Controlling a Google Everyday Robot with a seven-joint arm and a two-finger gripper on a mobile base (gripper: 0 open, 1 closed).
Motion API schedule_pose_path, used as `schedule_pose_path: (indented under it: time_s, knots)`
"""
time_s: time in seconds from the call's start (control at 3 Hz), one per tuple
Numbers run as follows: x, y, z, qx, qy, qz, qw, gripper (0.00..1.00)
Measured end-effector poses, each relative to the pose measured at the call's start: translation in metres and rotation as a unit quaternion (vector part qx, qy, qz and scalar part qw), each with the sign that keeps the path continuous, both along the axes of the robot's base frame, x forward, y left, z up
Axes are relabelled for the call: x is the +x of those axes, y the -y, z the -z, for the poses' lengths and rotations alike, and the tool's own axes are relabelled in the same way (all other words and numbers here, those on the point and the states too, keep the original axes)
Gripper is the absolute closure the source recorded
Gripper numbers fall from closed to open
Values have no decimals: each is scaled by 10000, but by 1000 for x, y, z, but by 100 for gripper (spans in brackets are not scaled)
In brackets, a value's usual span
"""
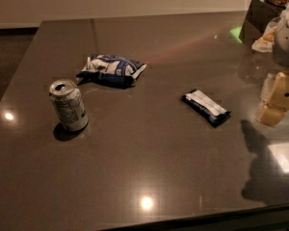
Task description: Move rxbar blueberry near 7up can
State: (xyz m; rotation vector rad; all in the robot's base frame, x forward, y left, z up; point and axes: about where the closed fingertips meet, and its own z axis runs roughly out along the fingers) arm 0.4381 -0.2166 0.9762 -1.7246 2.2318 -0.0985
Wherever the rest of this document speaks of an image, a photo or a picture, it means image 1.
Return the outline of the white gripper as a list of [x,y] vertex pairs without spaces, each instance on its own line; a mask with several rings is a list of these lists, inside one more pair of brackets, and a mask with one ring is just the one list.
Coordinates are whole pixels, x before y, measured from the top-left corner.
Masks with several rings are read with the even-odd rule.
[[[289,7],[277,23],[274,56],[277,63],[289,67]],[[289,111],[289,69],[267,75],[260,99],[256,120],[268,126],[278,125]]]

